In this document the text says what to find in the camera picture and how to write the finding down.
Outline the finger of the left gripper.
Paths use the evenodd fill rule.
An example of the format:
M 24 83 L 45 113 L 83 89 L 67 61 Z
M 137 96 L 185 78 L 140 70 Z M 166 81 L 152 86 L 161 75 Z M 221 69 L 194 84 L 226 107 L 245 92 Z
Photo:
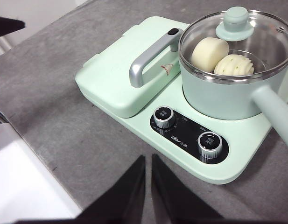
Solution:
M 0 37 L 25 28 L 25 22 L 0 16 Z

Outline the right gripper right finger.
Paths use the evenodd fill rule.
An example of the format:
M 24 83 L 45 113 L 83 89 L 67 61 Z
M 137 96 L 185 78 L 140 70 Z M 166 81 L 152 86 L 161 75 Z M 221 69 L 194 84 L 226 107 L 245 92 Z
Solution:
M 156 219 L 223 219 L 186 187 L 157 154 L 152 155 L 151 192 Z

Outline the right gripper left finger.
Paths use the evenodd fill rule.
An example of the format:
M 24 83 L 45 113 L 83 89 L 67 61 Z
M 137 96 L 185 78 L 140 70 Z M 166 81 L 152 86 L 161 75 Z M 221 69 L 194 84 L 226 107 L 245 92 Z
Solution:
M 101 197 L 77 219 L 142 219 L 146 170 L 141 155 Z

